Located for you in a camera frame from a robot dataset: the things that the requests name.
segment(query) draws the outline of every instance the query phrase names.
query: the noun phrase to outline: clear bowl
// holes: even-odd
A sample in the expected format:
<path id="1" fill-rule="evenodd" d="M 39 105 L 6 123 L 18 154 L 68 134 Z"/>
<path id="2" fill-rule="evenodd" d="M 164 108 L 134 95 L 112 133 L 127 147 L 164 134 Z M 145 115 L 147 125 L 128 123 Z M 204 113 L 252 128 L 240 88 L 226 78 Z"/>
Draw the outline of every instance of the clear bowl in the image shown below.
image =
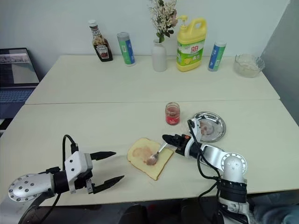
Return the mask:
<path id="1" fill-rule="evenodd" d="M 249 54 L 236 55 L 234 70 L 243 77 L 254 78 L 265 68 L 265 62 Z"/>

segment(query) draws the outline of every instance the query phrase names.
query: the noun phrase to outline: white table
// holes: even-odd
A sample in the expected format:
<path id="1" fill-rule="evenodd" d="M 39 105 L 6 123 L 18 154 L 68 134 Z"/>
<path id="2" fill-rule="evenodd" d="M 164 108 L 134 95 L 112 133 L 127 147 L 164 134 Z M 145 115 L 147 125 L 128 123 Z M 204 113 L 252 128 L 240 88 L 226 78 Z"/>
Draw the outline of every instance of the white table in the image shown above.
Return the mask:
<path id="1" fill-rule="evenodd" d="M 71 135 L 83 152 L 115 151 L 94 161 L 93 181 L 125 175 L 95 195 L 86 189 L 62 194 L 58 205 L 118 203 L 198 196 L 213 181 L 200 176 L 195 160 L 174 154 L 158 181 L 128 163 L 130 146 L 141 137 L 162 142 L 162 134 L 187 133 L 186 120 L 199 111 L 219 114 L 226 135 L 215 145 L 242 154 L 249 165 L 248 193 L 296 189 L 299 186 L 299 127 L 279 100 L 181 102 L 182 121 L 164 121 L 166 102 L 25 105 L 0 139 L 0 196 L 26 173 L 62 165 L 62 137 Z M 212 174 L 208 167 L 203 171 Z M 43 205 L 52 205 L 54 199 Z"/>
<path id="2" fill-rule="evenodd" d="M 125 66 L 122 56 L 101 63 L 97 56 L 61 56 L 26 104 L 101 102 L 181 102 L 279 99 L 263 73 L 250 79 L 233 71 L 234 57 L 224 57 L 217 72 L 198 68 L 180 72 L 169 58 L 165 72 L 155 72 L 150 56 Z"/>

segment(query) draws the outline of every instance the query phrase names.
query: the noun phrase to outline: spoon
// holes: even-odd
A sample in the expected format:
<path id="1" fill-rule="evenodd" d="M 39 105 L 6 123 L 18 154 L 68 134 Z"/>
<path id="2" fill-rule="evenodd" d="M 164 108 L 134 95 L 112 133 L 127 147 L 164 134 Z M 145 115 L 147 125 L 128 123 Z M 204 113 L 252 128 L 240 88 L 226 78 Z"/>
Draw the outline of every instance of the spoon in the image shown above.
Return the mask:
<path id="1" fill-rule="evenodd" d="M 158 161 L 158 155 L 159 153 L 167 146 L 167 143 L 164 142 L 164 144 L 162 144 L 158 150 L 158 152 L 156 154 L 151 155 L 147 160 L 146 160 L 146 165 L 155 165 Z"/>

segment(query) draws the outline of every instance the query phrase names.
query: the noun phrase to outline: laptop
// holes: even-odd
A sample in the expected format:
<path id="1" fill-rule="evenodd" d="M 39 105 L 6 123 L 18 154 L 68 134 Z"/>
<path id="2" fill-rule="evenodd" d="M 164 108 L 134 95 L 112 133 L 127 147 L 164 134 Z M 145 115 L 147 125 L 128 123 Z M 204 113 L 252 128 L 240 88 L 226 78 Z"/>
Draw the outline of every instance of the laptop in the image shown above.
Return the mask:
<path id="1" fill-rule="evenodd" d="M 26 48 L 0 49 L 0 119 L 14 118 L 39 82 Z"/>

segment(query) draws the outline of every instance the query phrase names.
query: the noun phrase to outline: yellow detergent bottle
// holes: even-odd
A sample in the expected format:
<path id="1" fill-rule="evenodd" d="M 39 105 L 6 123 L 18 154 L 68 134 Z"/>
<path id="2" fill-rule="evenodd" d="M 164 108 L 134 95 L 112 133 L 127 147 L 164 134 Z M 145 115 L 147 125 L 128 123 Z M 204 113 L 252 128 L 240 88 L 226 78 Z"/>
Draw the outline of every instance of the yellow detergent bottle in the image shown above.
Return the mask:
<path id="1" fill-rule="evenodd" d="M 177 68 L 188 71 L 201 64 L 202 51 L 206 39 L 206 20 L 197 18 L 187 26 L 188 16 L 178 17 L 183 21 L 178 33 Z"/>

